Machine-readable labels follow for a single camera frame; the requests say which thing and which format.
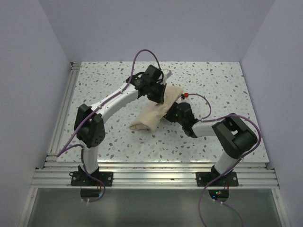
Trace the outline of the beige cloth mat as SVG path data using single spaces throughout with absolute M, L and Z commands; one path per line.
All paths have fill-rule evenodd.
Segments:
M 129 125 L 129 129 L 139 130 L 151 130 L 155 131 L 160 123 L 162 117 L 172 107 L 183 93 L 183 88 L 177 86 L 166 86 L 164 92 L 164 103 L 158 104 L 156 102 L 149 101 L 143 108 L 142 112 L 135 118 L 135 120 Z

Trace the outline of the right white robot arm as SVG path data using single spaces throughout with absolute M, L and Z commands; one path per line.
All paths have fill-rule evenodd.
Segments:
M 223 185 L 228 174 L 247 154 L 255 150 L 261 142 L 260 130 L 250 119 L 237 114 L 229 114 L 212 120 L 198 120 L 188 103 L 174 103 L 164 116 L 166 120 L 181 125 L 188 137 L 215 136 L 223 153 L 212 166 L 209 179 L 215 185 Z

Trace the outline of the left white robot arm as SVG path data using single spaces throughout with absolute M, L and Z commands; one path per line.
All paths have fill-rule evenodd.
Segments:
M 82 104 L 78 108 L 74 132 L 80 144 L 84 146 L 81 155 L 81 179 L 92 186 L 98 181 L 98 146 L 106 136 L 105 123 L 127 104 L 146 96 L 158 104 L 164 102 L 166 80 L 170 70 L 160 70 L 149 65 L 144 72 L 131 75 L 121 87 L 109 97 L 91 105 Z

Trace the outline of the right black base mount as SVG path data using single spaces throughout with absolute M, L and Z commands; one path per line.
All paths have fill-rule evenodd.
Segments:
M 196 172 L 196 183 L 198 187 L 204 186 L 239 186 L 238 177 L 236 172 L 231 170 L 225 175 L 220 175 L 214 166 L 212 166 L 210 172 Z

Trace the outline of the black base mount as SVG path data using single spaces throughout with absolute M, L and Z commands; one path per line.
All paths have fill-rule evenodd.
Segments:
M 81 166 L 78 166 L 77 171 L 69 173 L 71 177 L 71 186 L 105 186 L 111 187 L 114 179 L 113 172 L 101 172 L 99 168 L 91 174 L 87 174 Z
M 238 177 L 236 172 L 231 170 L 225 175 L 220 175 L 214 166 L 212 166 L 210 172 L 196 172 L 196 183 L 198 187 L 204 186 L 239 186 Z

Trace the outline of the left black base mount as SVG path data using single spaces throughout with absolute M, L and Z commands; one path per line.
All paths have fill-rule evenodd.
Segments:
M 114 179 L 113 172 L 101 172 L 99 168 L 91 174 L 87 174 L 81 166 L 78 166 L 77 171 L 69 173 L 71 177 L 71 186 L 105 186 L 111 187 Z

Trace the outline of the aluminium frame rails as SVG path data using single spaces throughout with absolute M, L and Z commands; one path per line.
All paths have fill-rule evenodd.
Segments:
M 115 92 L 130 72 L 145 71 L 148 62 L 84 61 L 74 64 L 55 134 L 44 167 L 36 170 L 32 187 L 69 188 L 72 171 L 80 164 L 80 148 L 60 157 L 73 133 L 77 108 L 91 105 Z M 215 119 L 229 113 L 256 120 L 241 66 L 238 62 L 162 62 L 171 70 L 168 84 L 191 94 L 196 118 Z M 177 124 L 161 120 L 156 131 L 129 129 L 143 110 L 145 97 L 128 104 L 106 123 L 106 137 L 97 155 L 101 171 L 114 174 L 113 188 L 194 189 L 196 172 L 209 171 L 223 149 L 215 137 L 187 137 Z

